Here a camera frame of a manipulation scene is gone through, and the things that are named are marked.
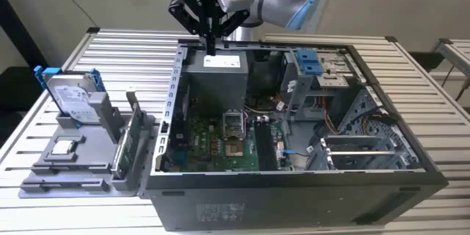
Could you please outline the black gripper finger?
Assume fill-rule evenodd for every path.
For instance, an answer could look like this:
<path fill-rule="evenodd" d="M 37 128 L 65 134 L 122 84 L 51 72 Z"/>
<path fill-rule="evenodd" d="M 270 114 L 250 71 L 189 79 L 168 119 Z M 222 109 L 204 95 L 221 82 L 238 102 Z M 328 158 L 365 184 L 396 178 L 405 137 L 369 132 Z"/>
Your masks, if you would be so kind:
<path fill-rule="evenodd" d="M 205 38 L 208 54 L 213 54 L 213 33 L 205 0 L 172 0 L 169 12 L 193 35 Z"/>
<path fill-rule="evenodd" d="M 222 37 L 228 37 L 236 31 L 237 27 L 242 25 L 250 16 L 249 9 L 236 11 L 232 16 L 222 22 L 224 16 L 228 12 L 222 10 L 218 0 L 213 1 L 212 7 L 212 55 L 216 55 L 216 43 Z"/>

